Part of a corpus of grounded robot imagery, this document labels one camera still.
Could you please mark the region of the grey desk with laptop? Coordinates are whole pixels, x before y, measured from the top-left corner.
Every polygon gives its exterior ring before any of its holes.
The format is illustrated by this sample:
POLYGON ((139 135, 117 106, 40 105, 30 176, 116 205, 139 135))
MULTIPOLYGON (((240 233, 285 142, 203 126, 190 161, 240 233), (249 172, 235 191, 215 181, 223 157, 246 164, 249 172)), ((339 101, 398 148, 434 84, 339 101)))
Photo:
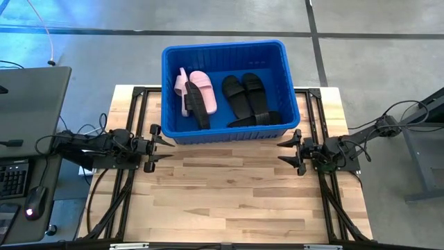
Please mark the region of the grey desk with laptop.
POLYGON ((72 68, 0 70, 0 141, 30 145, 56 131, 72 68))

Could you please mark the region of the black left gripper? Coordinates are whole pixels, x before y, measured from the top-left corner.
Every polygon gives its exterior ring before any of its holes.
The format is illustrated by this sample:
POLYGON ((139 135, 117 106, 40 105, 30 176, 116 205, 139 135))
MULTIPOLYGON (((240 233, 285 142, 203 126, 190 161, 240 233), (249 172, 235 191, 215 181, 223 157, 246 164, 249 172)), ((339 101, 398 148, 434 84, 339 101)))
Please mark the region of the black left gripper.
POLYGON ((142 137, 138 137, 135 140, 135 153, 143 156, 148 156, 148 160, 144 163, 144 172, 153 173, 155 171, 156 163, 163 159, 171 157, 171 154, 156 154, 157 144, 162 144, 168 147, 174 147, 173 144, 165 141, 161 136, 161 126, 158 124, 151 124, 150 134, 151 139, 145 140, 142 137))

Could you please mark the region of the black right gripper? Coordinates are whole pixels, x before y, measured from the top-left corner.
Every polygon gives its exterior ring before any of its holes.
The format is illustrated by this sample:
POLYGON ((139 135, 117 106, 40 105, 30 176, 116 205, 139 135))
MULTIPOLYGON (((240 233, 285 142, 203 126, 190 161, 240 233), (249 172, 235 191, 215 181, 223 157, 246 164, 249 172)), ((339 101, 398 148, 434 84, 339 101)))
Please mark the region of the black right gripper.
POLYGON ((314 144, 311 137, 307 142, 302 142, 302 131, 296 129, 293 137, 285 142, 277 144, 279 147, 296 147, 296 156, 278 156, 280 160, 290 164, 297 169, 297 174, 303 176, 307 172, 304 160, 312 160, 315 162, 315 169, 319 169, 325 164, 325 157, 321 153, 321 147, 314 144))

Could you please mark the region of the blue plastic bin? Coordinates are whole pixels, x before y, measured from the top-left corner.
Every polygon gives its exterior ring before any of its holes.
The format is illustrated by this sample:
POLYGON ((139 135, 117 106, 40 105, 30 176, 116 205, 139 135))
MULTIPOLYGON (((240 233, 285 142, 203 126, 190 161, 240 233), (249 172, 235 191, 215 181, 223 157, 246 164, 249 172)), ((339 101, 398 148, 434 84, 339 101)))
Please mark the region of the blue plastic bin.
POLYGON ((162 53, 161 122, 163 134, 178 144, 276 138, 297 127, 300 113, 284 45, 279 40, 264 40, 166 48, 162 53), (181 97, 174 91, 181 67, 188 79, 193 71, 202 71, 212 82, 217 111, 209 115, 210 129, 199 129, 192 112, 188 117, 181 114, 181 97), (233 75, 242 85, 241 78, 246 73, 256 74, 262 80, 268 109, 281 114, 281 124, 228 127, 238 118, 223 94, 222 82, 233 75))

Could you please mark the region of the dark metal desk frame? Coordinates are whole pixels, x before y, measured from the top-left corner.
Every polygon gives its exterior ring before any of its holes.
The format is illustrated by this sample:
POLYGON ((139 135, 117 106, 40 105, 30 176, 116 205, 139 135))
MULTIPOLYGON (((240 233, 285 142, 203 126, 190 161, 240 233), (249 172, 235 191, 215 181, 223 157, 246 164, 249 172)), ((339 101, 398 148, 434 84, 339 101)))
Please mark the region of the dark metal desk frame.
POLYGON ((400 118, 403 136, 420 180, 421 191, 409 194, 407 203, 444 198, 444 87, 408 107, 400 118))

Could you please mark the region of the black computer mouse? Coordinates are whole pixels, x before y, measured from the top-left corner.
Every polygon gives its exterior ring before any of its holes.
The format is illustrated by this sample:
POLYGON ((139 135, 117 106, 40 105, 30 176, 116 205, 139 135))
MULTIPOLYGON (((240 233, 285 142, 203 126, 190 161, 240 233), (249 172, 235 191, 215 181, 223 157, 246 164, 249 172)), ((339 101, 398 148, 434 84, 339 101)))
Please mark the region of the black computer mouse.
POLYGON ((24 215, 28 221, 39 219, 45 211, 47 188, 37 186, 30 189, 24 203, 24 215))

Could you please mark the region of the black rubber slide sandal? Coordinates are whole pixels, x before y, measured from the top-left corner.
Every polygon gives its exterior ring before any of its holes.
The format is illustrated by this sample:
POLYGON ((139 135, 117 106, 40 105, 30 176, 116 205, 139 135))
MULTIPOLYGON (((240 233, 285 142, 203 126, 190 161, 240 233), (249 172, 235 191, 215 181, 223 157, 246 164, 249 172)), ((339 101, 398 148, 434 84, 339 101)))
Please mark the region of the black rubber slide sandal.
POLYGON ((241 80, 253 113, 255 115, 267 113, 269 109, 262 80, 253 73, 244 74, 241 80))
POLYGON ((222 91, 238 119, 247 118, 253 114, 247 100, 246 90, 236 76, 229 75, 223 79, 222 91))
POLYGON ((201 91, 191 81, 185 83, 185 88, 185 110, 194 114, 199 129, 210 129, 210 118, 201 91))
POLYGON ((242 119, 237 119, 228 124, 229 128, 245 126, 268 126, 282 123, 281 114, 277 111, 263 112, 257 115, 251 115, 242 119))

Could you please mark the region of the black smartphone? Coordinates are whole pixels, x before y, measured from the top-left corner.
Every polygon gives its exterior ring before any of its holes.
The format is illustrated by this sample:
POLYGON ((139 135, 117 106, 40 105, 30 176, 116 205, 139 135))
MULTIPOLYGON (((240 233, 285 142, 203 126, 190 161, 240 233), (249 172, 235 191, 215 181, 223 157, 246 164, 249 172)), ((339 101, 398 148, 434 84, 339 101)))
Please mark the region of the black smartphone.
POLYGON ((21 206, 15 203, 0 204, 0 240, 3 240, 12 226, 21 206))

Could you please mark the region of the pink rubber slide sandal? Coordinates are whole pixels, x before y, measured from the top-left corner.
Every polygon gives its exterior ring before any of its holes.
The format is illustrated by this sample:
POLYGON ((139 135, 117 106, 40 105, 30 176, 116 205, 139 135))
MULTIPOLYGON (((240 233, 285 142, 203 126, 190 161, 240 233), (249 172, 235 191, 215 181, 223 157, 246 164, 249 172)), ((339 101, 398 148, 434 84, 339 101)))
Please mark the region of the pink rubber slide sandal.
POLYGON ((189 116, 189 111, 186 109, 185 105, 185 95, 187 94, 187 89, 185 83, 188 82, 188 76, 184 67, 180 68, 180 73, 176 77, 176 83, 174 85, 175 93, 181 97, 181 114, 183 117, 189 116))
POLYGON ((202 71, 193 71, 189 75, 189 80, 200 90, 207 113, 214 114, 217 111, 217 102, 209 76, 202 71))

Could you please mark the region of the dark grey side desk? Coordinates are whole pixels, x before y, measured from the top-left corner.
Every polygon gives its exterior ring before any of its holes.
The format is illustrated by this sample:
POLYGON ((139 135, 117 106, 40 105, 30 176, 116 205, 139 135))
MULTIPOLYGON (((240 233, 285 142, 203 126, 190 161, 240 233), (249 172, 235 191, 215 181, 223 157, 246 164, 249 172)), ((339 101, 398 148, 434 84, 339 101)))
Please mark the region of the dark grey side desk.
POLYGON ((44 237, 51 218, 61 162, 60 156, 0 160, 0 206, 18 206, 3 239, 4 244, 37 242, 44 237), (44 210, 38 219, 29 220, 26 218, 26 199, 38 186, 46 188, 42 200, 44 210))

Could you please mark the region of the silver metal bracket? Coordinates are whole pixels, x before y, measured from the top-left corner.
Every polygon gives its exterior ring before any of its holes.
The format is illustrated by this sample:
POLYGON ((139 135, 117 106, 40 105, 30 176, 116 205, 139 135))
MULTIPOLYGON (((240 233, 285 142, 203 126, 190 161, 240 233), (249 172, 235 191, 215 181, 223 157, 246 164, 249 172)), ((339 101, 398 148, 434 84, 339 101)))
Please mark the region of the silver metal bracket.
POLYGON ((149 248, 149 243, 136 242, 136 243, 111 244, 109 250, 138 250, 138 249, 148 249, 148 248, 149 248))
POLYGON ((343 250, 341 245, 332 244, 304 244, 304 250, 343 250))

